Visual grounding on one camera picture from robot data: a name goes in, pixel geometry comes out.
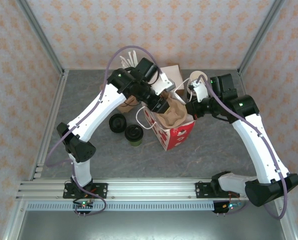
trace red and white paper bag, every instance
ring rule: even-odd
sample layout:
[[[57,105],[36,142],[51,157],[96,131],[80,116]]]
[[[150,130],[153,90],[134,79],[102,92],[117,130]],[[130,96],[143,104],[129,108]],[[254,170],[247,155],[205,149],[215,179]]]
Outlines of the red and white paper bag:
[[[172,92],[172,98],[178,99],[182,104],[185,104],[176,93]],[[168,129],[164,128],[159,121],[156,120],[154,114],[146,107],[144,108],[144,115],[150,126],[153,125],[152,130],[165,151],[183,143],[195,124],[193,117],[188,114],[187,119],[180,126]]]

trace cardboard box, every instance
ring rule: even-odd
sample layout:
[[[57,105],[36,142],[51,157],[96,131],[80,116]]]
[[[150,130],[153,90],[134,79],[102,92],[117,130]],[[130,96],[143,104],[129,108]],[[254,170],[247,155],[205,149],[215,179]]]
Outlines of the cardboard box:
[[[183,82],[179,65],[165,66],[162,67],[161,70],[167,75],[168,79],[172,80],[175,83],[175,87],[179,86]],[[153,83],[156,78],[157,73],[154,74],[149,83]],[[177,89],[176,92],[179,96],[182,96],[184,94],[183,84]]]

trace paper bag handle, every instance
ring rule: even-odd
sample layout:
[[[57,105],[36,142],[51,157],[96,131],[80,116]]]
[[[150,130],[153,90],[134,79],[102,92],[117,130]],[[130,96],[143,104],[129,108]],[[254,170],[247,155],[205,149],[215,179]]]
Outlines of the paper bag handle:
[[[150,127],[145,127],[145,126],[142,125],[142,123],[140,123],[139,120],[138,120],[138,114],[139,114],[139,112],[140,112],[142,109],[144,109],[144,108],[146,108],[146,106],[143,106],[142,108],[140,108],[140,109],[137,111],[137,114],[135,115],[135,119],[136,119],[137,122],[140,124],[140,126],[143,127],[144,129],[151,129],[151,128],[153,128],[154,124],[156,124],[156,121],[154,121],[154,123],[153,123]]]

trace bag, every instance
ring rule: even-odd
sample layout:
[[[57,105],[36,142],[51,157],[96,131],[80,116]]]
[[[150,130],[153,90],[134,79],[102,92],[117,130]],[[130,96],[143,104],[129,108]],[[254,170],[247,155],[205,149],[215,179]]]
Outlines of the bag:
[[[169,109],[165,113],[153,113],[164,129],[172,129],[180,126],[187,118],[187,110],[179,100],[172,98],[171,93],[162,93],[167,100]]]
[[[171,92],[170,94],[171,95],[169,97],[178,100],[182,105],[185,105],[184,101],[176,93]],[[170,150],[175,146],[183,143],[194,127],[195,120],[191,115],[186,113],[186,118],[180,125],[168,129],[161,124],[161,122],[157,118],[156,113],[151,112],[144,103],[142,103],[142,105],[144,108],[145,118],[147,119],[150,127],[146,128],[142,124],[141,125],[145,129],[153,130],[155,136],[157,136],[165,151]]]

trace metal bracket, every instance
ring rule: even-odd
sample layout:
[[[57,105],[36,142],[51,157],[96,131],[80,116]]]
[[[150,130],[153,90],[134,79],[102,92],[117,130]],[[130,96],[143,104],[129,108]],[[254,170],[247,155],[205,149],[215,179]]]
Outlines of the metal bracket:
[[[211,187],[210,182],[197,182],[195,183],[195,193],[197,196],[197,199],[209,199],[209,198],[229,198],[230,193],[228,191],[219,191],[218,193],[215,193]],[[238,198],[235,195],[231,195],[231,198]]]
[[[107,192],[108,192],[108,184],[106,183],[97,183],[93,182],[90,188],[91,192],[93,194],[99,195],[102,198],[107,197]],[[64,185],[64,190],[63,190],[63,198],[65,199],[90,199],[94,198],[94,196],[87,195],[86,193],[81,192],[81,190],[77,189],[77,187],[69,182]]]

